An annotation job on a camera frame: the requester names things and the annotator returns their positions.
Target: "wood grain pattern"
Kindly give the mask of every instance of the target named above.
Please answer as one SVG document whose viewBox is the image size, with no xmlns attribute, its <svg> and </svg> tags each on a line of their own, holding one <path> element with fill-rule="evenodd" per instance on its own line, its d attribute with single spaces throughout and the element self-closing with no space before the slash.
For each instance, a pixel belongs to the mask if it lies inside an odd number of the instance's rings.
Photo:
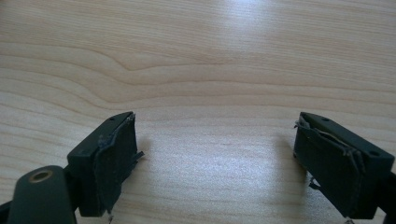
<svg viewBox="0 0 396 224">
<path fill-rule="evenodd" d="M 2 0 L 0 203 L 133 110 L 147 156 L 112 223 L 343 223 L 292 158 L 293 122 L 396 155 L 395 36 L 393 0 Z"/>
</svg>

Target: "wooden table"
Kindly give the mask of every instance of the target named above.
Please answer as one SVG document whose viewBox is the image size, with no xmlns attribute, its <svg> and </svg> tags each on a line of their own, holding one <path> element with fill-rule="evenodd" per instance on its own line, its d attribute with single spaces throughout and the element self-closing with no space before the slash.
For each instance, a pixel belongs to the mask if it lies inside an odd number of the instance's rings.
<svg viewBox="0 0 396 224">
<path fill-rule="evenodd" d="M 0 202 L 133 110 L 147 155 L 113 224 L 344 223 L 292 157 L 294 121 L 396 155 L 395 71 L 393 0 L 1 0 Z"/>
</svg>

